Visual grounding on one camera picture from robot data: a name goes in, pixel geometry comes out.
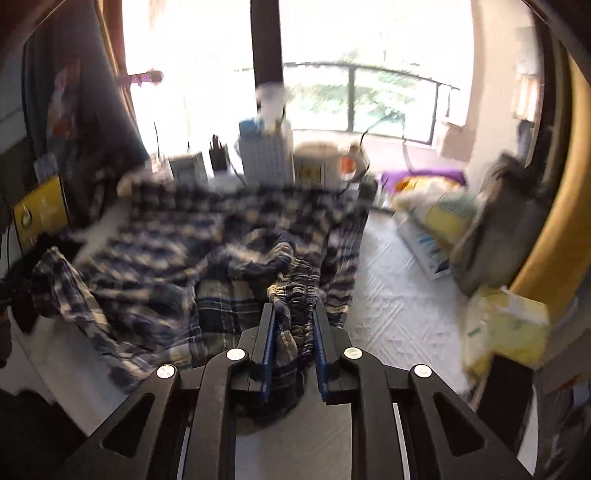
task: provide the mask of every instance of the plaid shirt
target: plaid shirt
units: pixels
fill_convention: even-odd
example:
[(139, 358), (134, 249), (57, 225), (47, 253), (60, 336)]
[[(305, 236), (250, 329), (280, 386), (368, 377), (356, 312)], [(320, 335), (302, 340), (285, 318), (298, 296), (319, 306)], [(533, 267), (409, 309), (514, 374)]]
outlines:
[(270, 407), (291, 408), (311, 360), (311, 313), (320, 298), (345, 321), (367, 210), (334, 193), (175, 185), (134, 187), (129, 223), (74, 268), (48, 250), (33, 296), (89, 337), (113, 382), (132, 391), (159, 365), (205, 364), (275, 310)]

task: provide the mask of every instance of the purple cloth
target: purple cloth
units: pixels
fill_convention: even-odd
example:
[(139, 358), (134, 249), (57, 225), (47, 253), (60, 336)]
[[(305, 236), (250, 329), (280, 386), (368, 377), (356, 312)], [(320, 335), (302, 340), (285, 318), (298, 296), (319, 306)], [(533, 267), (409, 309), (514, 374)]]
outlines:
[(413, 168), (412, 170), (402, 168), (400, 170), (385, 171), (384, 173), (382, 173), (382, 178), (379, 182), (390, 193), (394, 193), (394, 188), (396, 187), (396, 184), (400, 180), (410, 176), (446, 177), (448, 179), (455, 180), (462, 186), (466, 185), (466, 177), (464, 177), (464, 172), (462, 170), (460, 170), (459, 168), (444, 167)]

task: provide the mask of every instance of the yellow package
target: yellow package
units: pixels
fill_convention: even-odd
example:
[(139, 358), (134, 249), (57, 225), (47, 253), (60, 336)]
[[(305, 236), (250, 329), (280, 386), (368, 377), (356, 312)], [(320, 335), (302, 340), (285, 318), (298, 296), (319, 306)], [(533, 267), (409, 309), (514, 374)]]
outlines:
[(453, 180), (445, 180), (431, 179), (423, 189), (419, 188), (420, 183), (414, 184), (411, 190), (405, 187), (392, 197), (391, 204), (395, 210), (407, 212), (438, 240), (453, 246), (482, 210), (485, 198), (468, 189), (454, 187)]
[(444, 191), (462, 188), (458, 182), (447, 177), (410, 176), (400, 180), (394, 187), (394, 192), (426, 190), (432, 184), (438, 184)]
[(545, 304), (509, 291), (480, 287), (468, 302), (462, 336), (464, 369), (480, 378), (500, 354), (538, 368), (550, 332)]

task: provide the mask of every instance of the black pole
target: black pole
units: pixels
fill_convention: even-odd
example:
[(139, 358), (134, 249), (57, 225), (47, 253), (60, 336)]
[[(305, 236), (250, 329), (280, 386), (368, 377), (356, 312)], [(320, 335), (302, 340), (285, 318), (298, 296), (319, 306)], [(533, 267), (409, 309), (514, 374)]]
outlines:
[(352, 132), (355, 129), (355, 69), (355, 66), (349, 66), (347, 132)]
[(251, 0), (251, 36), (255, 86), (283, 83), (278, 0)]
[(431, 132), (429, 133), (429, 145), (433, 145), (435, 135), (435, 122), (437, 121), (437, 104), (439, 103), (439, 87), (441, 83), (436, 83), (435, 87), (435, 105), (433, 106), (433, 117), (431, 118)]

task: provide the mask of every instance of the pen holder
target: pen holder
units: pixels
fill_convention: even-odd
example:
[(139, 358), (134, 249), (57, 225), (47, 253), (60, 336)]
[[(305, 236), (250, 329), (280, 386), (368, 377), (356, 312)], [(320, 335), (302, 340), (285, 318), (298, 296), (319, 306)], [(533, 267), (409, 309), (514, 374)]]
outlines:
[(212, 162), (212, 170), (214, 174), (217, 171), (227, 171), (230, 166), (228, 146), (224, 145), (223, 148), (210, 148), (209, 159)]
[(240, 158), (248, 183), (283, 187), (294, 183), (291, 142), (282, 135), (239, 139)]

